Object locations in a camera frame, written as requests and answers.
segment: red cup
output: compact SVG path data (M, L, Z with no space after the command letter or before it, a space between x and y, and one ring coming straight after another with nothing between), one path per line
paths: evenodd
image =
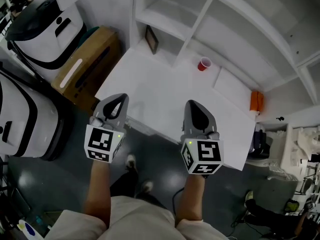
M208 57L202 57L199 64L198 64L198 70L204 71L207 68L211 67L212 62Z

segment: sneaker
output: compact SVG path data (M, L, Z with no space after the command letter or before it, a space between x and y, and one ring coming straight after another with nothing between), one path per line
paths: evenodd
M125 167L128 171L135 170L137 172L136 157L133 154L129 154L126 158Z
M154 188L154 183L151 180L146 180L143 184L142 184L142 192L143 193L150 193L151 190Z
M254 199L254 192L250 190L246 195L245 195L245 201L244 201L244 207L247 208L246 206L246 201Z

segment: dark floor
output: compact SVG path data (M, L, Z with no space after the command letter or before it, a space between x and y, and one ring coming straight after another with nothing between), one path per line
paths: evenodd
M22 195L32 207L32 215L64 209L81 212L90 180L92 160L84 152L86 124L89 117L72 108L75 125L61 156L47 162L38 158L10 157L9 170ZM188 175L180 146L159 136L145 136L128 129L124 144L111 165L111 183L125 172L128 153L136 155L139 181L154 181L152 194L172 211L172 196L184 186ZM231 224L245 209L244 196L254 190L257 203L281 212L296 188L295 182L266 180L268 168L245 165L243 171L222 167L206 180L203 218L229 235ZM255 227L267 233L264 227ZM260 235L245 224L236 227L233 237L256 240Z

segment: orange object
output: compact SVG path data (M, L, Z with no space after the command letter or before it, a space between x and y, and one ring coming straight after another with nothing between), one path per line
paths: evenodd
M264 95L259 91L253 91L251 93L250 110L262 112L264 110Z

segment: white machine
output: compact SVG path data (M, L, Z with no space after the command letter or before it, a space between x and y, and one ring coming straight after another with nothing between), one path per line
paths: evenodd
M98 103L86 126L84 150L90 159L111 163L123 143L129 97L112 95ZM189 174L204 178L224 163L224 146L215 117L200 103L189 100L184 109L181 155Z
M1 154L53 160L63 121L49 98L0 71Z
M5 39L51 83L86 31L75 4L60 11L56 0L34 0L10 25Z

